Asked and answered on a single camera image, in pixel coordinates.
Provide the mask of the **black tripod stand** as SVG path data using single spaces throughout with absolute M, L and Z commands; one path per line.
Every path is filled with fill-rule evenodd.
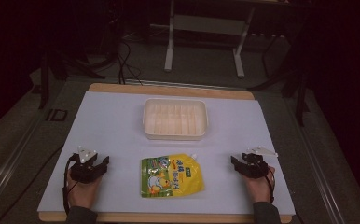
M 254 87 L 249 87 L 248 90 L 261 91 L 278 82 L 284 81 L 281 94 L 284 98 L 290 98 L 294 94 L 297 95 L 295 116 L 298 124 L 303 127 L 303 111 L 305 108 L 304 100 L 309 74 L 308 63 L 310 60 L 310 53 L 302 40 L 301 31 L 294 31 L 287 28 L 284 30 L 284 38 L 289 43 L 290 48 L 284 56 L 283 62 L 279 65 L 279 68 L 273 71 L 270 75 L 265 61 L 266 54 L 269 52 L 273 43 L 278 39 L 278 36 L 275 36 L 261 56 L 264 72 L 267 75 L 268 80 Z

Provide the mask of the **white plastic tray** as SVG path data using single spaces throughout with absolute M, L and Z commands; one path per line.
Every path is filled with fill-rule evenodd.
M 150 98 L 145 101 L 144 131 L 148 139 L 198 141 L 209 122 L 201 100 Z

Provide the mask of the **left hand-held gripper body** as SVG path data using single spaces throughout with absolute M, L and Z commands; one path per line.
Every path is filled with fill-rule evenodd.
M 77 148 L 75 164 L 71 167 L 71 178 L 83 184 L 88 184 L 98 178 L 97 169 L 93 166 L 98 153 L 82 146 Z

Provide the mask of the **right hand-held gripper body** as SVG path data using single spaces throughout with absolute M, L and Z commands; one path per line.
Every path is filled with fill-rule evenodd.
M 264 161 L 265 156 L 278 157 L 278 154 L 264 147 L 249 148 L 243 152 L 241 154 L 243 162 L 241 162 L 240 166 L 243 168 L 244 175 L 249 178 L 266 176 L 269 168 Z

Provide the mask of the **white metal stand frame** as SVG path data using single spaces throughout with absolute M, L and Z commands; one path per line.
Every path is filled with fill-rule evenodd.
M 176 14 L 174 12 L 175 2 L 170 1 L 170 18 L 169 18 L 169 36 L 168 46 L 166 51 L 166 58 L 164 64 L 164 70 L 171 72 L 173 67 L 173 51 L 174 42 L 173 35 L 175 30 L 203 32 L 221 35 L 237 35 L 240 38 L 240 42 L 236 48 L 232 50 L 233 59 L 238 78 L 244 78 L 245 73 L 243 71 L 241 52 L 244 41 L 248 35 L 249 27 L 251 25 L 252 18 L 255 14 L 255 7 L 251 7 L 247 13 L 245 21 L 227 20 L 218 18 L 208 18 L 200 16 L 191 16 Z

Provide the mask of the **person's right hand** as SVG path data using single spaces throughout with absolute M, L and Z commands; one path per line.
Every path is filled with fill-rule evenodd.
M 274 179 L 275 168 L 269 167 L 269 172 L 265 177 L 249 178 L 242 176 L 247 191 L 253 203 L 267 202 L 272 203 L 275 187 Z

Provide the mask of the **aluminium floor rail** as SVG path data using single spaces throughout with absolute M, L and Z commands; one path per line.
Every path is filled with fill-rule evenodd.
M 332 188 L 330 187 L 325 177 L 322 166 L 317 160 L 309 136 L 307 132 L 304 130 L 304 128 L 301 127 L 300 124 L 298 123 L 295 109 L 293 108 L 293 103 L 290 100 L 285 100 L 284 103 L 288 113 L 290 114 L 292 122 L 296 126 L 296 130 L 298 132 L 299 138 L 301 139 L 302 145 L 305 148 L 306 157 L 312 168 L 312 176 L 317 185 L 321 198 L 324 202 L 325 210 L 328 213 L 331 223 L 344 224 L 343 214 L 339 210 L 337 201 L 333 195 Z
M 0 194 L 7 185 L 7 182 L 12 177 L 16 167 L 18 166 L 19 159 L 26 148 L 30 138 L 33 136 L 34 131 L 38 128 L 42 119 L 34 119 L 31 124 L 27 126 L 24 134 L 16 142 L 15 146 L 11 149 L 7 160 L 0 167 Z

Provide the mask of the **white table mat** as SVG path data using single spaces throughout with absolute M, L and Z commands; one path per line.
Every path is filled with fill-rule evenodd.
M 79 147 L 109 158 L 95 204 L 98 212 L 245 215 L 252 211 L 242 178 L 230 159 L 255 147 L 273 150 L 259 102 L 208 98 L 208 128 L 199 141 L 160 141 L 146 137 L 143 94 L 87 92 L 38 210 L 61 212 L 64 167 Z M 141 195 L 144 158 L 185 153 L 201 166 L 203 191 L 175 198 Z

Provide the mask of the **person's left hand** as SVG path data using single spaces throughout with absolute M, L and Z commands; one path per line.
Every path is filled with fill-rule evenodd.
M 102 181 L 100 176 L 91 183 L 79 183 L 67 174 L 67 198 L 70 206 L 79 206 L 91 209 L 96 201 L 98 190 Z

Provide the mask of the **black rectangular bracket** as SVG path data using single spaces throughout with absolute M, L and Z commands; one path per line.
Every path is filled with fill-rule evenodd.
M 65 121 L 68 115 L 67 110 L 50 109 L 46 116 L 46 121 Z

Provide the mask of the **yellow green spouted pouch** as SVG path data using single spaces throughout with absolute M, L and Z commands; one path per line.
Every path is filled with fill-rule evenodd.
M 143 198 L 184 197 L 204 190 L 201 167 L 187 154 L 141 160 Z

